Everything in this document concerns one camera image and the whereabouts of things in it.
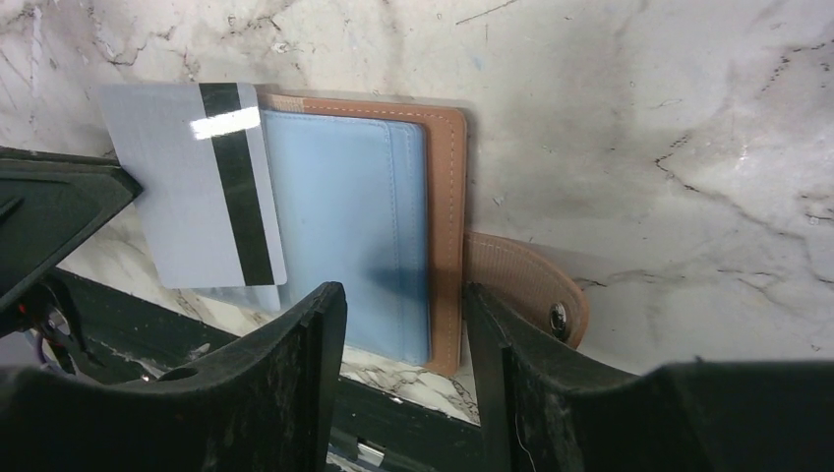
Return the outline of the brown leather card holder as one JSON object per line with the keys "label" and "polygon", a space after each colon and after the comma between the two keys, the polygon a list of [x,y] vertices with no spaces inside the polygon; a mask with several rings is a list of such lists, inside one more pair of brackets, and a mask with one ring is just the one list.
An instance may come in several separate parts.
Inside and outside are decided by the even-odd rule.
{"label": "brown leather card holder", "polygon": [[261,93],[290,291],[338,280],[346,342],[450,376],[461,287],[496,289],[576,347],[589,308],[553,263],[464,227],[466,121],[455,108]]}

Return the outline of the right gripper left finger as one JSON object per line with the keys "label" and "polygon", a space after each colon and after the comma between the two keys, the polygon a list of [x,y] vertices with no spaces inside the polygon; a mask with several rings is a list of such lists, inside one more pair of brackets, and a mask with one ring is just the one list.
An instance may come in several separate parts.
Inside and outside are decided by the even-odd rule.
{"label": "right gripper left finger", "polygon": [[345,290],[159,379],[83,383],[1,372],[5,471],[322,471],[346,328]]}

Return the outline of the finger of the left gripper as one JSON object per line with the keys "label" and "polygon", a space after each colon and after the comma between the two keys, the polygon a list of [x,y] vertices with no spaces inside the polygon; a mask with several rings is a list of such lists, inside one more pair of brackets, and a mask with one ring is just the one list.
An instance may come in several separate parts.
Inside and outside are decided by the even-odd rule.
{"label": "finger of the left gripper", "polygon": [[1,148],[1,309],[143,191],[117,161]]}

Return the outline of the white card black stripe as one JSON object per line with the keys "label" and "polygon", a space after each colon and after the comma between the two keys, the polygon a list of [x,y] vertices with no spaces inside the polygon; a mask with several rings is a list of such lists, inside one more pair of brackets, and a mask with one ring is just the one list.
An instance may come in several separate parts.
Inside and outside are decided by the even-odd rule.
{"label": "white card black stripe", "polygon": [[282,285],[287,273],[256,89],[107,85],[99,106],[163,286]]}

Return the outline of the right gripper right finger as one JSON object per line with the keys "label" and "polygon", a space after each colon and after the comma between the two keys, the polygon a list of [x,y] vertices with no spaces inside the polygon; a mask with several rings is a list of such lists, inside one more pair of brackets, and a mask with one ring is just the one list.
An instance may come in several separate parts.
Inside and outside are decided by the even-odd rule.
{"label": "right gripper right finger", "polygon": [[635,376],[465,287],[488,471],[829,471],[833,365],[707,362]]}

